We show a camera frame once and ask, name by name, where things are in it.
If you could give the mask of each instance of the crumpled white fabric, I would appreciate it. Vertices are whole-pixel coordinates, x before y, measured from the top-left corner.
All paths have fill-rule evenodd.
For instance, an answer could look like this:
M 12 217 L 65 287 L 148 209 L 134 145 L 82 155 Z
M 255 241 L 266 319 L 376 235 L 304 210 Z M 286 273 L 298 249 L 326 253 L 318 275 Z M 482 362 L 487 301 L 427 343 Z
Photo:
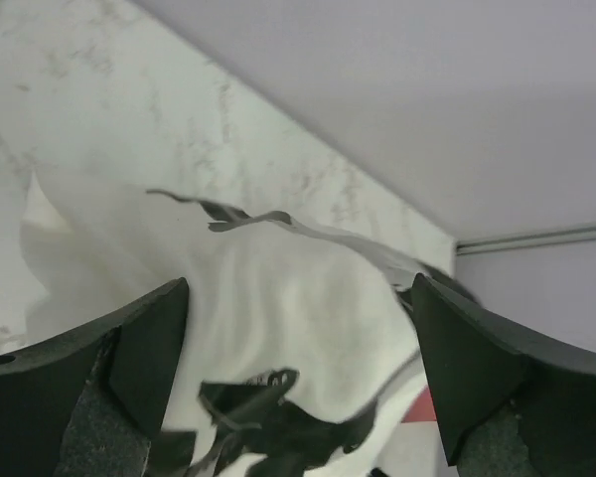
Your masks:
M 38 170 L 21 244 L 49 296 L 29 313 L 30 340 L 67 331 L 185 277 L 191 311 L 164 428 L 198 431 L 194 461 L 215 437 L 197 401 L 201 381 L 239 383 L 267 370 L 296 369 L 300 378 L 287 397 L 317 418 L 339 422 L 407 362 L 382 396 L 367 441 L 306 472 L 366 475 L 426 385 L 414 329 L 391 283 L 336 241 L 273 222 L 216 233 L 208 222 L 198 204 Z M 381 245 L 372 250 L 379 253 Z M 243 456 L 223 475 L 242 476 L 259 459 Z

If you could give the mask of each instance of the white marble wall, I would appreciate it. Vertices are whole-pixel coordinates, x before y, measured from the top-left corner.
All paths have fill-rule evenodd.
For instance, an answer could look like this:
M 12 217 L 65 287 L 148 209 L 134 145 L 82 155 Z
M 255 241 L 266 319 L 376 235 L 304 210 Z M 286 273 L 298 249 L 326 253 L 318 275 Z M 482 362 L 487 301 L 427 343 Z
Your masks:
M 255 214 L 284 209 L 452 270 L 452 238 L 133 4 L 2 0 L 0 339 L 11 339 L 7 346 L 22 339 L 24 304 L 41 293 L 17 243 L 36 163 Z

